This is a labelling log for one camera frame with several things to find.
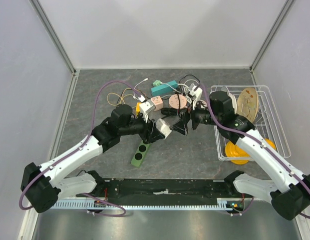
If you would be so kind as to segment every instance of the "pink round object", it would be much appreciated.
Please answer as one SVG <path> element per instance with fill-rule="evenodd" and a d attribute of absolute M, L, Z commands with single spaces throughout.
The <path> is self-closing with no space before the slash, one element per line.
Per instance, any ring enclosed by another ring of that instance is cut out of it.
<path fill-rule="evenodd" d="M 180 101 L 180 109 L 184 109 L 187 105 L 187 99 L 183 95 L 179 94 L 179 101 Z M 178 109 L 179 101 L 178 101 L 178 95 L 175 94 L 169 98 L 169 101 L 168 101 L 169 106 L 173 109 Z"/>

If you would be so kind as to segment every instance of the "dish rack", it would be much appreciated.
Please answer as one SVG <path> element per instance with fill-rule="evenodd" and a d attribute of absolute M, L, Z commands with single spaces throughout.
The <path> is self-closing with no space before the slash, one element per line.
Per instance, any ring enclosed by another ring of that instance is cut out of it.
<path fill-rule="evenodd" d="M 220 91 L 223 86 L 215 85 L 210 88 L 210 92 Z M 240 93 L 245 88 L 255 88 L 258 101 L 259 101 L 259 110 L 257 116 L 253 122 L 257 130 L 262 137 L 271 140 L 276 145 L 277 152 L 283 157 L 290 157 L 290 149 L 287 143 L 285 133 L 283 131 L 282 125 L 280 123 L 277 110 L 274 105 L 274 101 L 271 97 L 269 88 L 264 85 L 257 86 L 226 86 L 229 89 L 229 92 L 238 99 Z M 215 136 L 216 144 L 218 151 L 218 158 L 220 161 L 230 161 L 230 160 L 250 160 L 253 161 L 251 157 L 227 157 L 225 154 L 225 146 L 229 140 L 225 139 L 218 132 L 217 127 L 215 126 Z"/>

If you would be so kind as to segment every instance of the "white backdrop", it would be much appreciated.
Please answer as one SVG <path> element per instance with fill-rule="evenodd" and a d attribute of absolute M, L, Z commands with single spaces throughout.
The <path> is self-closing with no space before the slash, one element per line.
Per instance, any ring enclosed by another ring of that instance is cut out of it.
<path fill-rule="evenodd" d="M 271 90 L 289 161 L 310 174 L 310 0 L 295 1 L 255 73 L 257 84 Z"/>
<path fill-rule="evenodd" d="M 285 0 L 40 0 L 76 68 L 249 66 Z"/>
<path fill-rule="evenodd" d="M 70 81 L 30 2 L 0 1 L 0 240 L 18 237 L 24 168 L 48 160 Z"/>

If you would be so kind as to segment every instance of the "green box with black holes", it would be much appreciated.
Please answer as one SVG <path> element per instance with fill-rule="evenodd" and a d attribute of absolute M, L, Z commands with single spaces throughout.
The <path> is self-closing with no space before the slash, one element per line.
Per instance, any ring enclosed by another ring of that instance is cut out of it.
<path fill-rule="evenodd" d="M 135 166 L 135 167 L 140 167 L 141 163 L 143 162 L 146 153 L 149 149 L 150 144 L 144 144 L 143 141 L 141 141 L 141 143 L 139 144 L 137 151 L 133 157 L 133 159 L 131 159 L 131 165 Z"/>

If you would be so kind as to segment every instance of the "dark gray surface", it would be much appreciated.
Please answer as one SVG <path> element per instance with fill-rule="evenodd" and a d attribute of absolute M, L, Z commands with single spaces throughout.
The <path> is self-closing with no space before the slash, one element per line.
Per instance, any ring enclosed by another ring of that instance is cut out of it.
<path fill-rule="evenodd" d="M 296 221 L 255 201 L 243 216 L 215 211 L 130 210 L 125 217 L 93 217 L 84 210 L 39 215 L 33 240 L 301 240 Z"/>
<path fill-rule="evenodd" d="M 124 80 L 136 85 L 149 78 L 137 88 L 150 96 L 154 80 L 168 82 L 179 80 L 186 74 L 194 74 L 210 92 L 212 85 L 252 85 L 248 69 L 112 69 L 81 70 L 71 103 L 69 115 L 62 136 L 59 153 L 77 144 L 89 131 L 92 108 L 96 93 L 102 84 L 110 80 Z M 120 94 L 125 85 L 115 83 L 101 94 L 96 112 L 95 125 L 110 116 L 114 109 L 106 101 L 109 92 Z M 118 98 L 110 97 L 111 102 Z M 132 97 L 126 102 L 135 106 Z M 79 167 L 80 170 L 96 170 L 105 178 L 181 178 L 181 179 L 223 179 L 234 170 L 242 170 L 260 179 L 268 179 L 266 173 L 254 162 L 235 165 L 218 160 L 215 133 L 212 126 L 200 125 L 196 131 L 183 136 L 173 132 L 166 140 L 159 140 L 150 146 L 140 168 L 130 165 L 130 161 L 140 143 L 139 136 L 124 136 L 121 142 Z"/>

